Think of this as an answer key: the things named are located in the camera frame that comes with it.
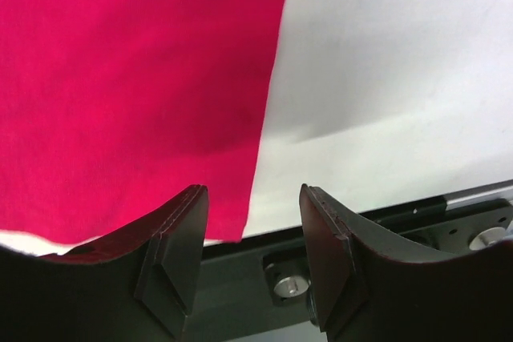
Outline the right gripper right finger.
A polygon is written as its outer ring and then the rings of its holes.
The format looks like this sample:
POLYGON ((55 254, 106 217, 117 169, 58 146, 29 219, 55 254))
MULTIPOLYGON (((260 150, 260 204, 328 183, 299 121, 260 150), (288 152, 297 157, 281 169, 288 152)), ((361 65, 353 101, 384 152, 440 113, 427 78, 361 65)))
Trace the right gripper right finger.
POLYGON ((331 341, 509 341, 512 242, 462 256, 415 243, 303 185, 320 329, 331 341))

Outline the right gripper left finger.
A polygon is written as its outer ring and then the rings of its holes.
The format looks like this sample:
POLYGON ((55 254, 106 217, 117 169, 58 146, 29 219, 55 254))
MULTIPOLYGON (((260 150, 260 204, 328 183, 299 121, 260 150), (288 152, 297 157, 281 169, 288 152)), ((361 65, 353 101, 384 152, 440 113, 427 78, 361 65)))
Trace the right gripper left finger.
POLYGON ((208 190, 64 255, 1 250, 4 341, 178 341, 192 313, 208 190))

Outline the magenta red t shirt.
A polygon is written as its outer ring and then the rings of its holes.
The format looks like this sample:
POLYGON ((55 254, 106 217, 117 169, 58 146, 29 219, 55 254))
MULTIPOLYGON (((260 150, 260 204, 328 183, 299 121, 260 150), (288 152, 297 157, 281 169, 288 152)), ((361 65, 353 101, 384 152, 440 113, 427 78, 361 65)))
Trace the magenta red t shirt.
POLYGON ((1 0, 1 243, 32 255, 207 186, 241 239, 285 0, 1 0))

